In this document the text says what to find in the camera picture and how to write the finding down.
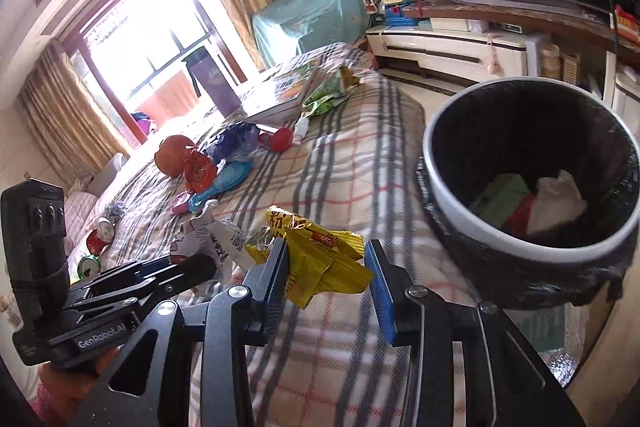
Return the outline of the person's left hand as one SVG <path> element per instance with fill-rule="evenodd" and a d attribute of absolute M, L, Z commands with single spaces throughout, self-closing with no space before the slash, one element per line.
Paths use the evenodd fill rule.
<path fill-rule="evenodd" d="M 85 372 L 80 373 L 57 369 L 50 362 L 41 364 L 38 367 L 40 385 L 32 408 L 43 424 L 66 426 L 116 355 L 118 348 L 103 353 L 89 363 Z"/>

